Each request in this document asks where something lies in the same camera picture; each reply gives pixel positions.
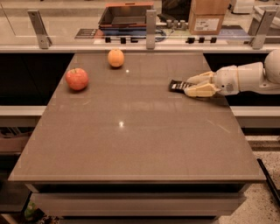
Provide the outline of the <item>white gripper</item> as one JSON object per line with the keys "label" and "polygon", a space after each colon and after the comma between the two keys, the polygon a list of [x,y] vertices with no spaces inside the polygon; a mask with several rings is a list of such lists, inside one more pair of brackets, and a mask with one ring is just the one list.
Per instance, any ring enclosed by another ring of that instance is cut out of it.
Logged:
{"label": "white gripper", "polygon": [[187,82],[192,83],[184,89],[189,97],[212,97],[217,92],[220,95],[237,95],[240,92],[237,66],[224,66],[215,73],[210,71],[194,75]]}

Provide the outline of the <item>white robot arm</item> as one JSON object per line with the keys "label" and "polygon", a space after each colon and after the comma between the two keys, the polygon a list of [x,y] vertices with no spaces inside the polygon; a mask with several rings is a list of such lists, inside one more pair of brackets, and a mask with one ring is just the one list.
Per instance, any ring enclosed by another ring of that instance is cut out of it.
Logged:
{"label": "white robot arm", "polygon": [[212,97],[215,94],[237,95],[255,92],[263,95],[279,93],[280,50],[273,50],[264,62],[242,66],[224,66],[216,72],[205,72],[187,80],[184,92],[189,97]]}

